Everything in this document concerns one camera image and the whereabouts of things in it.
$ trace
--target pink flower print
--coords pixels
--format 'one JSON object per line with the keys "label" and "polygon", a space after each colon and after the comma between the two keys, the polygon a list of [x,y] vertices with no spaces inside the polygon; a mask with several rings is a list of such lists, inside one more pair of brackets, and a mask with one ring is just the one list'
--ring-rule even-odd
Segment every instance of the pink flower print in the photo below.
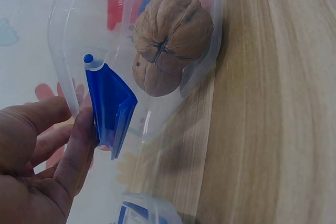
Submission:
{"label": "pink flower print", "polygon": [[[64,97],[62,88],[60,86],[59,83],[57,83],[57,94],[60,97]],[[85,95],[85,88],[83,84],[80,84],[76,87],[76,94],[77,94],[77,98],[78,98],[78,102],[80,103],[80,107],[86,107],[86,106],[92,106],[91,104],[91,99],[90,99],[90,94],[87,93]],[[35,89],[35,95],[37,97],[37,99],[39,101],[44,100],[46,98],[50,98],[50,97],[54,97],[54,92],[52,91],[52,89],[50,88],[49,85],[42,83],[40,85],[38,85]],[[47,129],[45,132],[43,132],[42,134],[45,134],[57,127],[61,127],[63,125],[67,125],[67,124],[73,124],[74,123],[74,119],[70,118],[68,121],[66,122],[62,122],[62,123],[58,123],[55,124],[54,126],[50,127],[49,129]],[[48,160],[46,163],[46,169],[52,167],[55,163],[57,163],[62,157],[63,157],[63,153],[64,153],[65,147],[62,146],[60,149],[58,149]]]}

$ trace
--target hand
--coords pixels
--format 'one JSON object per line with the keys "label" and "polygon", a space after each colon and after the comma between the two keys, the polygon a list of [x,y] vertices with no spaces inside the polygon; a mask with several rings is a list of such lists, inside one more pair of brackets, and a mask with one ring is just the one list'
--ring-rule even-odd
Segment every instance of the hand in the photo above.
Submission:
{"label": "hand", "polygon": [[[75,124],[40,133],[70,118],[61,97],[0,111],[0,223],[66,223],[97,146],[91,108]],[[68,142],[59,164],[34,174]]]}

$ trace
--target wooden surface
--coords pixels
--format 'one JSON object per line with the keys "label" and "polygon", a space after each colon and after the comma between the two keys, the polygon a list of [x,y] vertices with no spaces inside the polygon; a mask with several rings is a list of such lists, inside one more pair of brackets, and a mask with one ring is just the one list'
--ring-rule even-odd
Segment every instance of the wooden surface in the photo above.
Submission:
{"label": "wooden surface", "polygon": [[155,139],[140,150],[132,193],[173,203],[183,223],[194,223],[204,171],[214,92],[214,69]]}
{"label": "wooden surface", "polygon": [[336,0],[226,0],[199,223],[336,223]]}

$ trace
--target flower pattern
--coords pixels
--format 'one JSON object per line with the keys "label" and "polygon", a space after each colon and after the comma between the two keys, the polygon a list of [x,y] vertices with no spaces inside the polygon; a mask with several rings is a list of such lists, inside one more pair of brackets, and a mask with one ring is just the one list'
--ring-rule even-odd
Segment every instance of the flower pattern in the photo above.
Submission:
{"label": "flower pattern", "polygon": [[135,156],[132,152],[124,152],[122,157],[123,162],[119,162],[117,164],[117,169],[121,171],[121,174],[116,176],[116,181],[121,185],[128,185],[125,192],[129,192],[131,184],[133,183],[138,157]]}

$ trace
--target clear plastic bag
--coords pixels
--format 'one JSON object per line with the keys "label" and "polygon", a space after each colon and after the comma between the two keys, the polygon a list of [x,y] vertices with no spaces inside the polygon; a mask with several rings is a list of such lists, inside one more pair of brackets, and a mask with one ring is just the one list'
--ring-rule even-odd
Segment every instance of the clear plastic bag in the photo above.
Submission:
{"label": "clear plastic bag", "polygon": [[[148,95],[132,76],[132,63],[136,53],[132,34],[134,22],[150,1],[55,0],[50,15],[49,48],[70,110],[76,116],[81,103],[72,84],[75,80],[77,84],[83,84],[87,90],[90,89],[100,144],[106,145],[112,152],[115,148],[121,148],[127,130],[138,136],[139,140],[142,138],[143,142],[157,133],[211,69],[219,52],[223,0],[199,0],[202,7],[210,13],[214,24],[208,48],[200,58],[183,69],[181,83],[175,91],[161,97]],[[83,60],[87,54],[93,56],[89,63]],[[107,71],[110,69],[120,77],[136,97],[134,111],[128,110],[129,114],[123,118],[120,117],[121,112],[118,109],[120,104],[113,101],[112,90],[119,84],[114,85],[101,77],[99,83],[91,81],[91,86],[88,86],[90,77],[86,72],[100,71],[105,69],[104,66],[108,66]],[[124,132],[117,137],[117,131]],[[114,152],[112,159],[116,157],[118,152]]]}

